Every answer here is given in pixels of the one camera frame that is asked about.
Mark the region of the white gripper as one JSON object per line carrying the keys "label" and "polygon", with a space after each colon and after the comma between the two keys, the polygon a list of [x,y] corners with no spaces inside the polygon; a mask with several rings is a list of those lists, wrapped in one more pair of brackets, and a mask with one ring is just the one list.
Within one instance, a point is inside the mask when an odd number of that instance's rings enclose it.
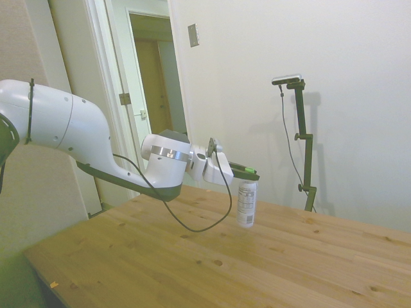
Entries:
{"label": "white gripper", "polygon": [[228,162],[222,147],[217,144],[215,148],[216,151],[211,148],[210,153],[208,153],[204,147],[196,145],[191,147],[192,179],[195,181],[205,180],[218,185],[230,184],[233,177],[250,181],[259,180],[260,176],[254,168]]}

